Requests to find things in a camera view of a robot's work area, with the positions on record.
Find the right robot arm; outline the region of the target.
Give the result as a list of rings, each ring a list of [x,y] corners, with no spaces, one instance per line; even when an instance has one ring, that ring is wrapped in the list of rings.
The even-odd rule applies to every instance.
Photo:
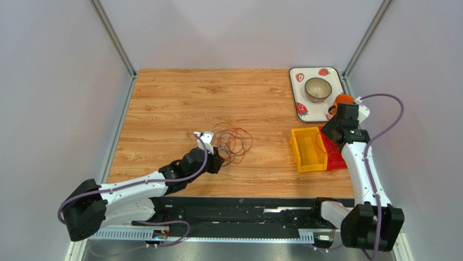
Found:
[[[321,132],[338,147],[354,189],[354,207],[333,198],[318,197],[312,218],[316,226],[333,225],[347,248],[390,252],[405,221],[403,210],[393,206],[379,180],[372,157],[372,140],[360,129],[366,107],[340,103]]]

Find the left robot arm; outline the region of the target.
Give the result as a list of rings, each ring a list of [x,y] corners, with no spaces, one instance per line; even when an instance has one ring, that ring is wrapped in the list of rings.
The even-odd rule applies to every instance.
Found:
[[[153,198],[181,191],[206,172],[217,174],[224,162],[217,147],[212,152],[193,148],[182,159],[140,178],[111,184],[87,179],[59,207],[59,221],[73,242],[107,226],[148,221],[160,211]]]

